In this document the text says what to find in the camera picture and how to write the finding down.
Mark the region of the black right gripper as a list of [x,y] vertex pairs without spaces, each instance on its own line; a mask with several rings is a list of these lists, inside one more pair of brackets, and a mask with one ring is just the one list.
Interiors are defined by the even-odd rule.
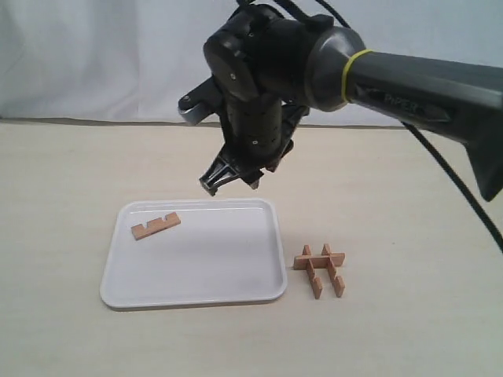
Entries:
[[220,187],[239,179],[240,173],[249,173],[242,181],[256,190],[262,170],[274,172],[293,148],[295,106],[271,94],[251,101],[226,94],[218,116],[224,145],[199,178],[201,187],[215,196]]

